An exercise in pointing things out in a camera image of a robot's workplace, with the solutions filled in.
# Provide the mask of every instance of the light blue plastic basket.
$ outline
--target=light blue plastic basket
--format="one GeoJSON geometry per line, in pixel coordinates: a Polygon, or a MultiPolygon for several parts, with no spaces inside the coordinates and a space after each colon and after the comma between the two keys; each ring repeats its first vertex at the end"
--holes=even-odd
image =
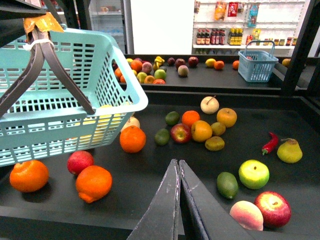
{"type": "MultiPolygon", "coordinates": [[[[50,34],[62,66],[96,112],[88,115],[45,61],[34,84],[0,118],[0,166],[109,145],[130,116],[148,105],[111,36],[71,28],[50,34]],[[124,75],[125,89],[114,74],[113,60],[124,75]]],[[[0,96],[29,62],[25,39],[0,48],[0,96]]]]}
{"type": "Polygon", "coordinates": [[[271,77],[272,70],[275,64],[278,63],[278,58],[274,57],[275,43],[270,40],[259,41],[253,40],[245,46],[244,51],[239,51],[239,74],[249,83],[267,83],[271,77]],[[247,50],[251,43],[272,43],[272,48],[269,52],[260,50],[247,50]]]}

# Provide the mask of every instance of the green apple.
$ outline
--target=green apple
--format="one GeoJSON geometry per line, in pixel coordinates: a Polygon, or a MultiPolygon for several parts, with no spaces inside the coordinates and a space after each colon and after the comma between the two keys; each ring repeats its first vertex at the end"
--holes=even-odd
{"type": "Polygon", "coordinates": [[[250,159],[241,164],[239,178],[248,189],[260,189],[269,181],[269,169],[262,162],[250,159]]]}
{"type": "Polygon", "coordinates": [[[158,69],[154,72],[154,78],[155,79],[162,79],[162,80],[166,80],[167,77],[167,73],[165,70],[163,69],[158,69]]]}
{"type": "Polygon", "coordinates": [[[145,83],[145,79],[146,77],[148,76],[148,74],[146,74],[145,72],[141,71],[137,74],[136,78],[139,80],[139,82],[141,84],[144,84],[145,83]]]}

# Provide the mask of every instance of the pink peach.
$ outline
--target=pink peach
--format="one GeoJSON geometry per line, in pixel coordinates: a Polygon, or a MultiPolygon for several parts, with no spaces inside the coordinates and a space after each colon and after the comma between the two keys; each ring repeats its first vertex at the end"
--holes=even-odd
{"type": "Polygon", "coordinates": [[[263,231],[264,217],[260,209],[249,201],[238,201],[230,209],[230,215],[245,229],[263,231]]]}
{"type": "Polygon", "coordinates": [[[142,64],[142,72],[149,74],[151,73],[153,66],[150,62],[146,61],[142,64]]]}

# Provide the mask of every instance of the gray basket handle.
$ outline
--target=gray basket handle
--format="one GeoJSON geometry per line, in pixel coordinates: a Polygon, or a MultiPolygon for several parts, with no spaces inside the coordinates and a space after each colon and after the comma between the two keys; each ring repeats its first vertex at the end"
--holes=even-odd
{"type": "Polygon", "coordinates": [[[271,40],[252,40],[252,41],[248,42],[248,44],[245,46],[245,50],[244,50],[243,55],[246,56],[247,47],[248,47],[248,45],[250,45],[252,43],[272,43],[272,48],[271,48],[271,51],[269,52],[269,56],[271,56],[271,57],[274,56],[274,51],[275,51],[275,46],[276,45],[275,45],[275,42],[271,41],[271,40]]]}

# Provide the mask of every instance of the chili pepper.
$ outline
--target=chili pepper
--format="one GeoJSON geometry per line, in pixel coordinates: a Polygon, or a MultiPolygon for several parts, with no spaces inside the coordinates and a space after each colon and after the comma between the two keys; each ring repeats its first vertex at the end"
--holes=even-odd
{"type": "Polygon", "coordinates": [[[269,154],[278,145],[279,138],[273,132],[269,132],[271,140],[262,147],[262,155],[269,154]]]}

